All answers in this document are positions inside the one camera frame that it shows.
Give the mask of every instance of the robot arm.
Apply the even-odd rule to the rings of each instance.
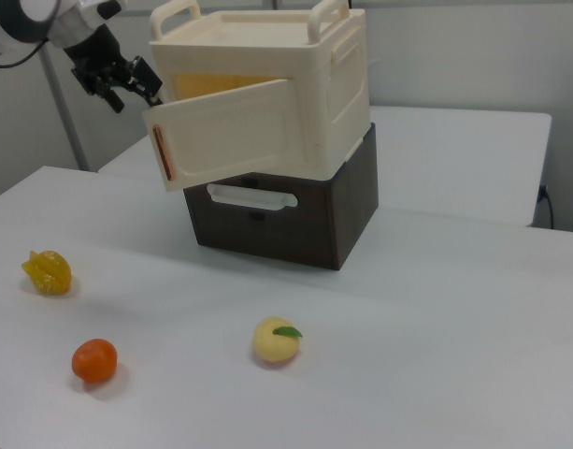
[[[74,62],[72,73],[87,94],[105,99],[114,111],[124,106],[114,87],[150,106],[161,104],[162,82],[140,56],[124,59],[105,25],[122,7],[123,0],[0,0],[0,54],[50,41]]]

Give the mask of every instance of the black cable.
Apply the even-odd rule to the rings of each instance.
[[[544,192],[544,198],[548,201],[548,209],[550,209],[550,229],[554,229],[554,211],[552,210],[552,201],[548,191]]]
[[[39,42],[36,47],[30,52],[28,53],[26,56],[24,56],[22,59],[20,59],[20,61],[17,61],[15,63],[10,63],[10,64],[0,64],[0,68],[13,68],[13,67],[18,67],[19,65],[24,64],[25,62],[27,62],[29,59],[31,59],[33,56],[35,56],[37,54],[37,52],[39,50],[41,50],[41,48],[47,43],[48,39],[47,39],[47,34],[50,32],[51,26],[53,25],[53,22],[55,21],[56,16],[58,15],[58,11],[60,10],[60,5],[62,4],[62,0],[57,0],[57,2],[55,3],[55,8],[53,9],[51,15],[50,15],[50,24],[47,27],[48,31],[45,33],[45,35],[43,36],[43,40],[41,40],[41,42]]]
[[[45,45],[45,43],[48,40],[45,38],[41,41],[40,44],[38,44],[33,51],[31,51],[30,53],[28,53],[26,56],[24,56],[22,59],[20,59],[20,61],[16,61],[15,63],[11,63],[11,64],[0,64],[0,68],[12,68],[12,67],[18,67],[19,65],[24,64],[26,61],[28,61],[29,59],[31,59],[33,56],[36,55],[36,53],[41,50],[41,48]]]
[[[554,229],[554,211],[552,210],[552,200],[548,194],[548,186],[540,185],[537,191],[537,203],[539,204],[543,199],[548,201],[548,209],[550,210],[550,229]]]

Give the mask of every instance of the orange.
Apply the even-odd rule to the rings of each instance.
[[[72,356],[72,370],[89,384],[109,379],[115,372],[117,364],[116,348],[103,339],[82,343]]]

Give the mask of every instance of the toy orange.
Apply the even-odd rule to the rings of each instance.
[[[117,364],[116,348],[103,339],[82,343],[72,357],[72,370],[89,384],[109,379],[116,371]]]
[[[35,253],[22,264],[22,269],[31,277],[35,288],[45,295],[61,295],[68,291],[72,282],[70,266],[55,251]]]

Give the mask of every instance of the white wall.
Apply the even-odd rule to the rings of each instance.
[[[2,61],[18,60],[26,51]],[[0,194],[43,166],[76,168],[38,57],[0,69]]]
[[[367,20],[373,104],[552,116],[543,180],[556,227],[573,230],[573,4],[372,8]]]

